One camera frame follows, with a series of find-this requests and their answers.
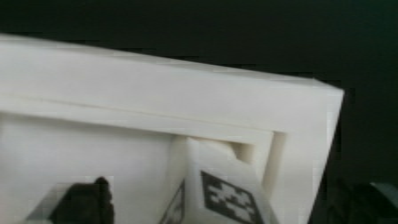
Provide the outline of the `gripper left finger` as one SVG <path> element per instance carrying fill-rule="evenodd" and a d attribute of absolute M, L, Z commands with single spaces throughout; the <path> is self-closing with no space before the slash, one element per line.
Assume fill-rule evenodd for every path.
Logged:
<path fill-rule="evenodd" d="M 49 219 L 52 224 L 114 224 L 111 183 L 104 177 L 72 185 Z"/>

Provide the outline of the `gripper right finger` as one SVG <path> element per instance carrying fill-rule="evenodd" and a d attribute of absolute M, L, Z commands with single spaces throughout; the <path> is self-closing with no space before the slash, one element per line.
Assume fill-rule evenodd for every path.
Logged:
<path fill-rule="evenodd" d="M 398 224 L 398 186 L 386 182 L 337 182 L 328 224 Z"/>

